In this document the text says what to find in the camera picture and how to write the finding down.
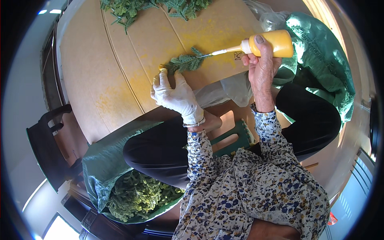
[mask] leg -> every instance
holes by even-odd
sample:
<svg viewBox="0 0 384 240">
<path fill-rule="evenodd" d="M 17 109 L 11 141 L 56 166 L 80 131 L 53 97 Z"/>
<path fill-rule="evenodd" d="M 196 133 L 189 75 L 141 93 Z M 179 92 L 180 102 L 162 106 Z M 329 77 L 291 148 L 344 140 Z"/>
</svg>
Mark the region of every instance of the leg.
<svg viewBox="0 0 384 240">
<path fill-rule="evenodd" d="M 207 132 L 222 125 L 220 118 L 204 111 Z M 174 117 L 130 138 L 123 149 L 126 163 L 134 169 L 166 184 L 186 188 L 188 151 L 187 129 L 181 116 Z"/>
<path fill-rule="evenodd" d="M 339 133 L 341 119 L 337 109 L 301 86 L 286 84 L 277 94 L 275 103 L 280 111 L 295 120 L 281 132 L 292 143 L 293 152 L 300 161 L 320 151 Z M 259 144 L 250 150 L 261 155 Z"/>
</svg>

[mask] green leaf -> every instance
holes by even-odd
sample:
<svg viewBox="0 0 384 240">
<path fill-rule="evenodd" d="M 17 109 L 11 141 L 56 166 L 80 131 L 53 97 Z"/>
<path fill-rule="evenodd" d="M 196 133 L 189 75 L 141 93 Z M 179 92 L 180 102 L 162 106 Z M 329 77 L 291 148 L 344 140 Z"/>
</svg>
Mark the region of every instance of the green leaf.
<svg viewBox="0 0 384 240">
<path fill-rule="evenodd" d="M 119 20 L 120 20 L 120 18 L 116 18 L 116 20 L 114 20 L 113 23 L 111 23 L 111 25 L 118 22 Z"/>
<path fill-rule="evenodd" d="M 106 207 L 115 218 L 123 222 L 134 216 L 147 219 L 159 206 L 166 205 L 183 194 L 184 192 L 177 192 L 174 187 L 132 170 L 116 181 Z"/>
<path fill-rule="evenodd" d="M 211 3 L 211 0 L 101 0 L 100 8 L 104 11 L 112 9 L 112 14 L 119 20 L 114 20 L 124 26 L 127 34 L 127 28 L 132 25 L 137 12 L 149 8 L 159 8 L 158 4 L 164 4 L 168 8 L 170 17 L 183 18 L 185 21 L 196 18 L 196 12 Z"/>
<path fill-rule="evenodd" d="M 180 55 L 177 58 L 172 58 L 169 63 L 165 64 L 169 74 L 173 74 L 176 70 L 180 72 L 195 71 L 201 67 L 203 60 L 207 57 L 201 57 L 204 54 L 195 47 L 192 47 L 191 50 L 195 55 Z"/>
<path fill-rule="evenodd" d="M 199 50 L 197 50 L 197 48 L 195 48 L 195 47 L 191 47 L 191 50 L 192 50 L 192 52 L 193 52 L 194 54 L 196 54 L 197 56 L 203 56 L 203 54 L 202 54 Z"/>
</svg>

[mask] cardboard box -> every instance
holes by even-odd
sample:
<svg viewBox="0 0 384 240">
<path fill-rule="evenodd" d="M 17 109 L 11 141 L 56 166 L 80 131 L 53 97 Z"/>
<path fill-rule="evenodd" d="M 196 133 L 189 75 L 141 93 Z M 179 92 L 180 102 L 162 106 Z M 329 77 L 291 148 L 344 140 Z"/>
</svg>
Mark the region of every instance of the cardboard box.
<svg viewBox="0 0 384 240">
<path fill-rule="evenodd" d="M 192 46 L 208 54 L 262 32 L 242 0 L 214 0 L 187 22 L 163 8 L 140 11 L 128 35 L 113 21 L 99 0 L 86 0 L 60 45 L 65 87 L 89 143 L 157 107 L 150 88 L 159 64 L 191 53 Z M 200 69 L 183 75 L 192 89 L 202 88 L 246 71 L 242 54 L 207 58 Z"/>
</svg>

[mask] floral blouse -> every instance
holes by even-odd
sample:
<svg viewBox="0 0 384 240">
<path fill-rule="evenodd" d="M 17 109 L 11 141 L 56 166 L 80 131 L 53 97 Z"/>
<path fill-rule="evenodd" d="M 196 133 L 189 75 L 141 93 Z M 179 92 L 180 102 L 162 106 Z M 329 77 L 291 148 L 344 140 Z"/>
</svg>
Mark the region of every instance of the floral blouse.
<svg viewBox="0 0 384 240">
<path fill-rule="evenodd" d="M 254 218 L 294 227 L 305 240 L 325 229 L 327 193 L 297 161 L 276 112 L 251 108 L 262 157 L 241 148 L 233 159 L 213 157 L 205 130 L 188 132 L 190 182 L 172 239 L 246 240 Z"/>
</svg>

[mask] bracelet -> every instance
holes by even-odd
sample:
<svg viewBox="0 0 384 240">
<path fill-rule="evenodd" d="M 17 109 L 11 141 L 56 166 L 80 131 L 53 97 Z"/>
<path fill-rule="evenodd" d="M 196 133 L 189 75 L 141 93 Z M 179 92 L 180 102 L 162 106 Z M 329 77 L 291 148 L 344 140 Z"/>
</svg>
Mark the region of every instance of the bracelet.
<svg viewBox="0 0 384 240">
<path fill-rule="evenodd" d="M 185 124 L 185 123 L 183 123 L 183 127 L 197 127 L 197 126 L 200 126 L 203 123 L 205 123 L 205 117 L 203 117 L 203 119 L 200 122 L 195 123 L 195 124 Z"/>
</svg>

